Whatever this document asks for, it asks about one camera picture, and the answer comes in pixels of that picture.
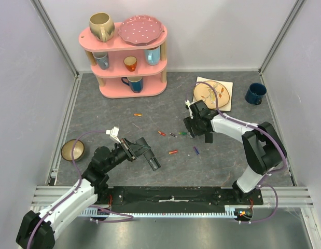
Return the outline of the white square plate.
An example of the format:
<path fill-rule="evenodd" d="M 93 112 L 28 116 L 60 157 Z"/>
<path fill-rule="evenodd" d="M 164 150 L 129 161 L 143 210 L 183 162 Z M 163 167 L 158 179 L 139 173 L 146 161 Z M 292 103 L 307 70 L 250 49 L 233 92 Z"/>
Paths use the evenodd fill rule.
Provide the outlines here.
<path fill-rule="evenodd" d="M 204 82 L 205 80 L 213 80 L 213 79 L 207 79 L 207 78 L 203 78 L 203 77 L 200 77 L 198 76 L 197 77 L 197 82 Z M 231 100 L 232 100 L 232 88 L 233 88 L 233 82 L 228 82 L 228 81 L 220 81 L 220 80 L 214 80 L 214 81 L 219 81 L 219 82 L 222 82 L 230 91 L 230 103 L 228 106 L 225 106 L 223 108 L 219 108 L 222 112 L 228 112 L 228 111 L 231 111 Z"/>

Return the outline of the round beige painted plate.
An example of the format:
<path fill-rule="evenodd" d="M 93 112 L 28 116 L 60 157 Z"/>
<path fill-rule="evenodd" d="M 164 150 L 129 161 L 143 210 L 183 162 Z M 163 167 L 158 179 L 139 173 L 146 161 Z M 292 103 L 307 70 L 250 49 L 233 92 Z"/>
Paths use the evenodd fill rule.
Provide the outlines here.
<path fill-rule="evenodd" d="M 216 109 L 216 99 L 218 99 L 219 108 L 229 105 L 231 97 L 230 91 L 222 82 L 214 80 L 205 80 L 204 82 L 214 88 L 217 93 L 217 98 L 210 86 L 199 83 L 193 91 L 196 101 L 203 100 L 210 109 Z"/>

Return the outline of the grey-blue mug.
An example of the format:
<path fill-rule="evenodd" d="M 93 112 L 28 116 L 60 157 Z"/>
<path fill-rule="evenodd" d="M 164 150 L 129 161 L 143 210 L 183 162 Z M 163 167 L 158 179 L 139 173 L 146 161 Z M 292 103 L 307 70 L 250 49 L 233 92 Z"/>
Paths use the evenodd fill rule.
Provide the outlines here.
<path fill-rule="evenodd" d="M 94 59 L 96 60 L 97 65 L 102 70 L 106 70 L 109 68 L 108 52 L 94 52 L 93 56 L 94 56 Z"/>

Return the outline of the dark blue mug on shelf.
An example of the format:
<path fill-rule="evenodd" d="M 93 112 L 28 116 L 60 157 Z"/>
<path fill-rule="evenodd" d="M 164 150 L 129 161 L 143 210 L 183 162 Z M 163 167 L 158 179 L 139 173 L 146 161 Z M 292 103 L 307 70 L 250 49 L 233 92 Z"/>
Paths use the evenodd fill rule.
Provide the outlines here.
<path fill-rule="evenodd" d="M 143 90 L 143 76 L 121 77 L 121 81 L 129 86 L 134 93 L 140 93 Z"/>

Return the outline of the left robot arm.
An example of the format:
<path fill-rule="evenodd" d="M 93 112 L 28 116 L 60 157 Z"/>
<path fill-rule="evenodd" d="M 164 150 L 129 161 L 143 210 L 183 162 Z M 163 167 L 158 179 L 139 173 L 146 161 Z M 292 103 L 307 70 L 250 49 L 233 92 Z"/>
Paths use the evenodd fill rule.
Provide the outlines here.
<path fill-rule="evenodd" d="M 108 172 L 125 160 L 134 161 L 154 154 L 141 137 L 132 143 L 121 139 L 110 150 L 98 147 L 81 178 L 56 202 L 35 213 L 28 211 L 21 222 L 16 243 L 21 248 L 53 248 L 62 231 L 87 207 L 102 204 L 108 198 Z"/>

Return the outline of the light blue mug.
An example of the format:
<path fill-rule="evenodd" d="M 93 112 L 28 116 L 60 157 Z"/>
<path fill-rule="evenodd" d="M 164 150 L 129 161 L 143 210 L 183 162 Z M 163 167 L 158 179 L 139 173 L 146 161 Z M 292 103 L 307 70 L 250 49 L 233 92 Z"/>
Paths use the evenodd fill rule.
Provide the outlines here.
<path fill-rule="evenodd" d="M 145 60 L 148 65 L 155 66 L 159 63 L 161 57 L 160 46 L 144 50 Z"/>

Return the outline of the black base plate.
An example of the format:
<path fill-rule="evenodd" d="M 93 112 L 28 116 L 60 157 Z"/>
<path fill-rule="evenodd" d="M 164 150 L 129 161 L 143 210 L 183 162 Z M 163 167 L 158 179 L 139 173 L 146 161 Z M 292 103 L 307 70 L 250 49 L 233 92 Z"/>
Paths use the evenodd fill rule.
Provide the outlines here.
<path fill-rule="evenodd" d="M 232 188 L 115 186 L 96 201 L 119 213 L 222 213 L 226 205 L 263 205 L 260 190 L 240 196 Z"/>

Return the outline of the pink polka dot plate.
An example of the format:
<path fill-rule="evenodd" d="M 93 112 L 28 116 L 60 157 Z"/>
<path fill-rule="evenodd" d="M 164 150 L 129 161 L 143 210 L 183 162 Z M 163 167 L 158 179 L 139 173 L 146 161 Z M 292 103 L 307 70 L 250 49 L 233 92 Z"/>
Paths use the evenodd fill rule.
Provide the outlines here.
<path fill-rule="evenodd" d="M 161 21 L 149 15 L 136 15 L 124 20 L 118 34 L 127 44 L 146 46 L 156 41 L 164 32 Z"/>

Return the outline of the navy blue cup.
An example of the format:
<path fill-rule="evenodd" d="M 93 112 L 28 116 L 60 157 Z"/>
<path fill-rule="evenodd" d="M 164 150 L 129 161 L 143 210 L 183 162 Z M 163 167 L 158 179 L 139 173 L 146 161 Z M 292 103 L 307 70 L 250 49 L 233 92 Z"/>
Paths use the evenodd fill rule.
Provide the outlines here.
<path fill-rule="evenodd" d="M 252 83 L 246 92 L 245 100 L 249 104 L 259 105 L 266 93 L 267 89 L 263 84 L 257 82 Z"/>

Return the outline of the brown ceramic bowl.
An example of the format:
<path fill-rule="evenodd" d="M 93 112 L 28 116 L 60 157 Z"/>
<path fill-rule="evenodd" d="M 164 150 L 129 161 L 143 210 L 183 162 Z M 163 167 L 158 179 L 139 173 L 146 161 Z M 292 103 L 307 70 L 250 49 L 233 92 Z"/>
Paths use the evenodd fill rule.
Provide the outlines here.
<path fill-rule="evenodd" d="M 73 148 L 73 145 L 75 143 L 75 140 L 70 140 L 66 142 L 62 148 L 61 148 L 61 157 L 66 161 L 72 161 L 72 154 L 74 156 L 74 160 L 79 160 L 84 152 L 85 152 L 85 146 L 82 141 L 78 141 Z"/>

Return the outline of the orange cup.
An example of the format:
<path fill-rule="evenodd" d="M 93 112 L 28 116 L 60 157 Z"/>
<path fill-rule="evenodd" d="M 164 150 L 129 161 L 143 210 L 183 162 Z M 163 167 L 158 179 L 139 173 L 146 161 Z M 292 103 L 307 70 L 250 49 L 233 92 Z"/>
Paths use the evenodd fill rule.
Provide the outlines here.
<path fill-rule="evenodd" d="M 134 56 L 128 56 L 124 59 L 124 65 L 129 72 L 134 72 L 137 67 L 137 58 Z"/>

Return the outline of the pink three-tier shelf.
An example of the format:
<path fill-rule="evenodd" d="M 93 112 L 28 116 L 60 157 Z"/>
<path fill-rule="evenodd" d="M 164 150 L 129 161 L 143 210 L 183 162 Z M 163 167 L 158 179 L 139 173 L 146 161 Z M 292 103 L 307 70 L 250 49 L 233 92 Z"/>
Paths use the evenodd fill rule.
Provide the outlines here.
<path fill-rule="evenodd" d="M 162 26 L 160 36 L 153 43 L 133 46 L 121 38 L 120 26 L 120 22 L 115 23 L 114 37 L 106 43 L 98 40 L 89 28 L 79 35 L 79 43 L 89 58 L 100 93 L 110 99 L 161 94 L 167 87 L 166 27 Z M 122 82 L 125 77 L 141 78 L 142 90 L 133 92 Z"/>

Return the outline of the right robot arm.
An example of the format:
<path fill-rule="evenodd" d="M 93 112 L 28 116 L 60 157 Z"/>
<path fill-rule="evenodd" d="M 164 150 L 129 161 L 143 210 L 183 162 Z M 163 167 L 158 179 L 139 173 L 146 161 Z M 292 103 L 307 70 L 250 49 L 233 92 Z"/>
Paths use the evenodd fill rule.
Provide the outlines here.
<path fill-rule="evenodd" d="M 204 136 L 205 143 L 213 142 L 213 133 L 221 133 L 243 144 L 247 169 L 232 185 L 232 198 L 244 204 L 263 179 L 285 164 L 287 152 L 274 127 L 269 122 L 251 124 L 209 109 L 203 101 L 185 101 L 189 117 L 184 124 L 192 137 Z"/>

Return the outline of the purple blue battery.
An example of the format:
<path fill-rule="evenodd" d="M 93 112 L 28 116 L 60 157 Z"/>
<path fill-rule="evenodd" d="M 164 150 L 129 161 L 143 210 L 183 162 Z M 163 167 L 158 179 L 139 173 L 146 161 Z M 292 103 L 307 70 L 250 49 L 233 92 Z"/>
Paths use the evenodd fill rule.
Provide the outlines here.
<path fill-rule="evenodd" d="M 193 147 L 193 149 L 194 149 L 194 151 L 196 152 L 197 155 L 200 154 L 199 151 L 198 151 L 198 149 L 197 149 L 195 146 Z"/>

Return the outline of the beige ceramic mug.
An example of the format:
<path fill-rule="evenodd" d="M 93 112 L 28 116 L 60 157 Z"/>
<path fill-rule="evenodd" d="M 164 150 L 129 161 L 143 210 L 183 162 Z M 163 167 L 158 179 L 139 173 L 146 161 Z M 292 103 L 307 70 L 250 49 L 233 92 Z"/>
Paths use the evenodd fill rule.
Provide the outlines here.
<path fill-rule="evenodd" d="M 112 39 L 115 32 L 112 18 L 104 12 L 95 13 L 90 17 L 89 28 L 91 33 L 104 43 Z"/>

